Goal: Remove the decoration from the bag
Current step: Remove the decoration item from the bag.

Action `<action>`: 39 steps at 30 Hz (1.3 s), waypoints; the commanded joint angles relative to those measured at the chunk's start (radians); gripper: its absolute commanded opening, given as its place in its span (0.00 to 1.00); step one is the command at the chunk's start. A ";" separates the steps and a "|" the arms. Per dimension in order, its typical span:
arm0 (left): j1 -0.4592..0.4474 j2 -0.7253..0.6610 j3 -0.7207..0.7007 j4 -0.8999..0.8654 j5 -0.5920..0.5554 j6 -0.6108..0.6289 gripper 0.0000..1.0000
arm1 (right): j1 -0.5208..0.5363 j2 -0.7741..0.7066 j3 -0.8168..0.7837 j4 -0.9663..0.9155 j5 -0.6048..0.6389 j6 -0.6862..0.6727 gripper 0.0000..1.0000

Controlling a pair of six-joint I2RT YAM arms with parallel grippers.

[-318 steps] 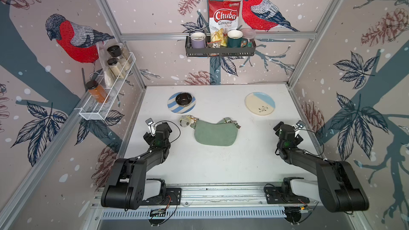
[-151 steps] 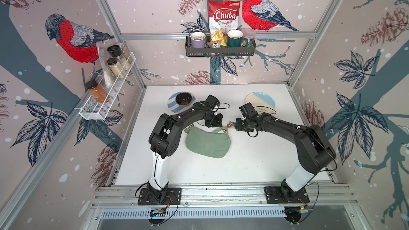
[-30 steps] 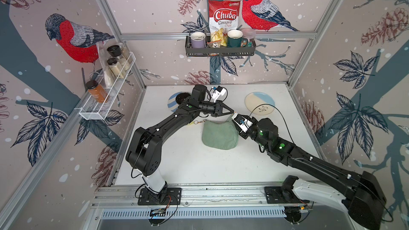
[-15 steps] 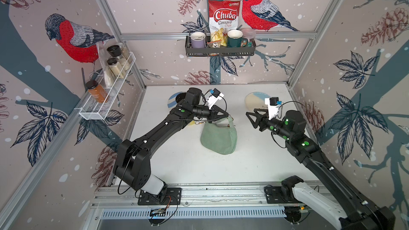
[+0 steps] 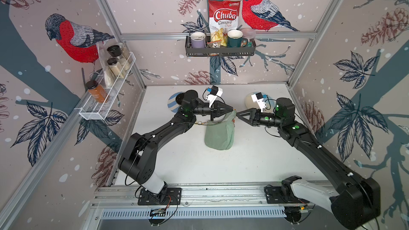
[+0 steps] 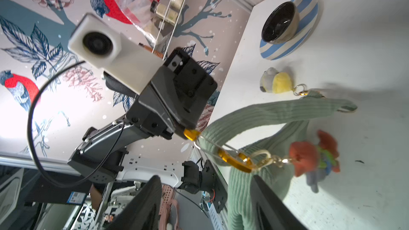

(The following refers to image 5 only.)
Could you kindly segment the green fabric handbag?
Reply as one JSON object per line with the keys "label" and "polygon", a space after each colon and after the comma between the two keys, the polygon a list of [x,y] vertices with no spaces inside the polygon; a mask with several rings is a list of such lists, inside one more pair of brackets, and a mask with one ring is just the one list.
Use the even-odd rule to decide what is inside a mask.
{"label": "green fabric handbag", "polygon": [[235,120],[207,123],[204,143],[207,147],[224,151],[232,148],[235,134]]}

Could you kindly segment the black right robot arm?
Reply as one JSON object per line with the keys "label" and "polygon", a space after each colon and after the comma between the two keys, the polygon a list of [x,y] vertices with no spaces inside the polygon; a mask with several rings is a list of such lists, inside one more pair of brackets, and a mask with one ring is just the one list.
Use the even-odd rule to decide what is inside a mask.
{"label": "black right robot arm", "polygon": [[296,121],[296,107],[288,98],[278,98],[273,113],[251,108],[236,114],[250,126],[275,127],[281,138],[308,158],[330,181],[334,190],[311,184],[296,176],[282,182],[295,198],[304,199],[331,212],[349,230],[367,229],[380,216],[381,188],[373,178],[363,178],[323,147],[310,130]]}

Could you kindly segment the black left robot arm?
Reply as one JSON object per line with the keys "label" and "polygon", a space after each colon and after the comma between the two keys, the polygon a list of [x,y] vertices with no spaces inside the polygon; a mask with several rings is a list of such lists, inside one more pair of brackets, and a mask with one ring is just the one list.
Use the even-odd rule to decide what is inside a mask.
{"label": "black left robot arm", "polygon": [[134,133],[127,142],[118,161],[118,169],[146,190],[158,194],[166,183],[154,172],[159,150],[175,137],[186,133],[197,121],[197,115],[209,116],[211,120],[233,112],[233,107],[208,95],[204,102],[197,91],[188,90],[176,96],[178,109],[173,118],[152,132]]}

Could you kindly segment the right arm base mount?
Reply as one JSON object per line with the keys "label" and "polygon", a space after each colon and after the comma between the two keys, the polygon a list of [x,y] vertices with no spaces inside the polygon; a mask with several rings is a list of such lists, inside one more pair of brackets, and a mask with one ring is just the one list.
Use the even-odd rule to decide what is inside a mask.
{"label": "right arm base mount", "polygon": [[291,184],[296,180],[301,180],[299,176],[288,177],[281,182],[281,186],[266,185],[264,193],[268,204],[308,204],[308,200],[297,198],[292,189]]}

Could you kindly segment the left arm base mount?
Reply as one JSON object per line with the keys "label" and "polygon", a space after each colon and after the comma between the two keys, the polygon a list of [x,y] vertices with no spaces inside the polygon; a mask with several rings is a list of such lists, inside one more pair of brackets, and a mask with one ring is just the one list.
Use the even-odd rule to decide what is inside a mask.
{"label": "left arm base mount", "polygon": [[139,206],[153,206],[153,205],[180,205],[182,197],[182,188],[168,187],[165,184],[164,188],[159,193],[148,191],[142,187],[137,204]]}

